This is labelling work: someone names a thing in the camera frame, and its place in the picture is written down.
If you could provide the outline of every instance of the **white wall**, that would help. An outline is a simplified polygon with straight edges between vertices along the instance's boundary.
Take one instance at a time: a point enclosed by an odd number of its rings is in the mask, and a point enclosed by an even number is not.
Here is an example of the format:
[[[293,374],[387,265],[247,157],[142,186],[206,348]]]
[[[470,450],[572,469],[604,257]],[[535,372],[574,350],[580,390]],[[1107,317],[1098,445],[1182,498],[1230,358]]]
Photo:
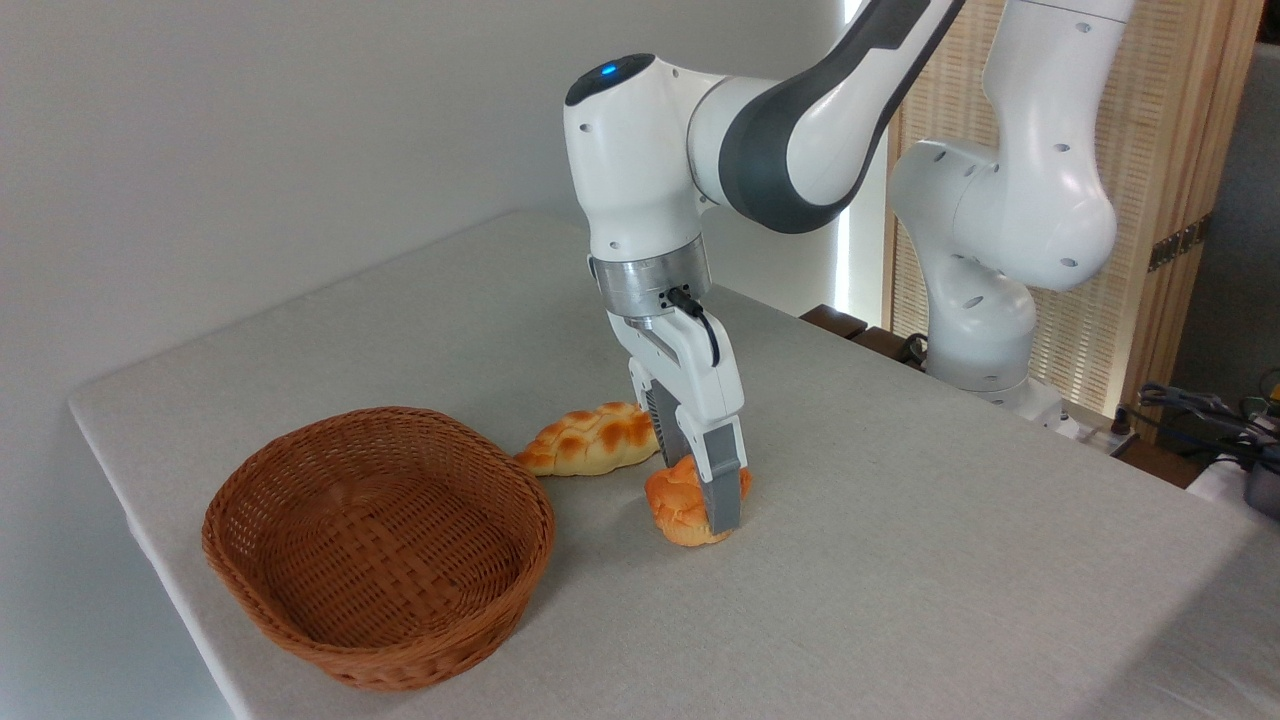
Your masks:
[[[827,0],[0,0],[0,717],[227,714],[78,384],[506,210],[600,60],[782,77]]]

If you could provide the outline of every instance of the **toy bread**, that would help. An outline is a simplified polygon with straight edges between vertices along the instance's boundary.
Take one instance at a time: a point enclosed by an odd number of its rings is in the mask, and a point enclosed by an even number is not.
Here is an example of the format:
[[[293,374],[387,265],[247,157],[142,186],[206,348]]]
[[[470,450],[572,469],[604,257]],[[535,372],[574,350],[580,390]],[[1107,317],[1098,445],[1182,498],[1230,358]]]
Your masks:
[[[742,468],[737,477],[742,484],[742,500],[746,500],[746,493],[751,492],[751,473]],[[658,470],[650,475],[644,484],[644,495],[649,498],[654,524],[676,544],[698,547],[719,542],[733,532],[712,534],[692,455],[686,455],[675,468]]]
[[[603,475],[658,452],[649,414],[632,402],[576,410],[543,428],[520,462],[535,475]]]

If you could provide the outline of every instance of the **table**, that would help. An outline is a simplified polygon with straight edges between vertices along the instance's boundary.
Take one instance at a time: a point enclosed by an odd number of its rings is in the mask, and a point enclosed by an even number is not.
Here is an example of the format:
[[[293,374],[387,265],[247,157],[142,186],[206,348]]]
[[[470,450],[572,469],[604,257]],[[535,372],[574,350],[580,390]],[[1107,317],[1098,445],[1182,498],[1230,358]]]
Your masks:
[[[1280,716],[1275,529],[722,288],[756,478],[733,537],[662,539],[657,459],[553,478],[547,575],[475,669],[375,694],[265,639],[200,550],[223,480],[356,407],[433,407],[513,452],[627,398],[585,255],[582,229],[507,215],[74,393],[237,715]]]

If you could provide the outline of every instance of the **silver metal ring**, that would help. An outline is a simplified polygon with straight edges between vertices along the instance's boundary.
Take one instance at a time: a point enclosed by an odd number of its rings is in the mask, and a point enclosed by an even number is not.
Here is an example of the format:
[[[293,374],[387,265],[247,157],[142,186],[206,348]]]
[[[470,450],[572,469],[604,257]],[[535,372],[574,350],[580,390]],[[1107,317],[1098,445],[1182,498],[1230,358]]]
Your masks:
[[[669,313],[672,305],[666,295],[673,287],[685,290],[694,300],[712,287],[703,236],[666,255],[644,260],[607,263],[593,258],[591,269],[604,297],[604,307],[623,318]]]

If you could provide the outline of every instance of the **basket rim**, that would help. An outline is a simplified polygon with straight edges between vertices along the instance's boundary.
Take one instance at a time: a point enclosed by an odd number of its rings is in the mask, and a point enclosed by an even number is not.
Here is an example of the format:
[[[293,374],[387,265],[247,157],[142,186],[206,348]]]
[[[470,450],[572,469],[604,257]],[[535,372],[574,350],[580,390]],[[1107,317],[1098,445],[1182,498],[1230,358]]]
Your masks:
[[[252,583],[247,582],[246,574],[230,560],[224,546],[225,538],[219,532],[221,528],[216,523],[216,519],[227,507],[230,506],[234,500],[236,491],[238,489],[238,487],[234,487],[230,480],[237,475],[247,473],[251,465],[262,462],[273,455],[282,452],[282,447],[285,443],[314,433],[320,425],[328,427],[333,423],[343,423],[379,415],[428,418],[440,421],[444,425],[448,425],[452,430],[461,432],[462,434],[468,436],[470,439],[476,441],[476,443],[490,456],[498,460],[507,469],[512,470],[515,478],[518,478],[531,491],[531,495],[534,496],[534,505],[536,506],[540,520],[541,533],[539,533],[538,543],[534,546],[532,551],[521,562],[516,580],[484,606],[461,616],[443,633],[419,633],[401,642],[378,647],[348,647],[325,643],[316,641],[305,633],[288,616],[288,612],[275,614],[269,611],[269,609],[279,606],[280,603],[274,601],[274,598],[271,598],[273,602],[268,602],[268,597],[259,592]],[[477,623],[483,623],[484,626],[492,626],[494,623],[500,621],[503,615],[509,614],[509,607],[506,601],[525,597],[525,602],[527,602],[527,596],[532,594],[534,588],[543,577],[547,564],[550,561],[550,547],[553,544],[554,536],[556,521],[550,500],[547,497],[545,488],[543,488],[541,483],[538,482],[532,473],[503,452],[497,445],[493,443],[493,441],[454,418],[451,418],[438,410],[397,405],[362,407],[339,413],[314,423],[308,423],[271,439],[244,459],[244,461],[241,462],[239,466],[237,466],[237,469],[228,477],[228,480],[218,488],[218,492],[214,495],[214,498],[210,501],[209,509],[205,512],[205,521],[201,528],[205,556],[212,566],[214,573],[223,578],[224,584],[236,597],[242,610],[250,615],[250,619],[253,620],[255,625],[259,625],[260,630],[266,629],[264,625],[269,626],[273,630],[271,639],[282,646],[292,646],[289,650],[301,650],[308,653],[323,652],[340,656],[384,655],[388,652],[411,650],[424,643],[439,646],[440,650],[444,651],[445,648],[456,647],[470,639],[476,634],[475,628]],[[524,603],[521,603],[520,612],[516,614],[517,618],[524,614],[522,605]]]

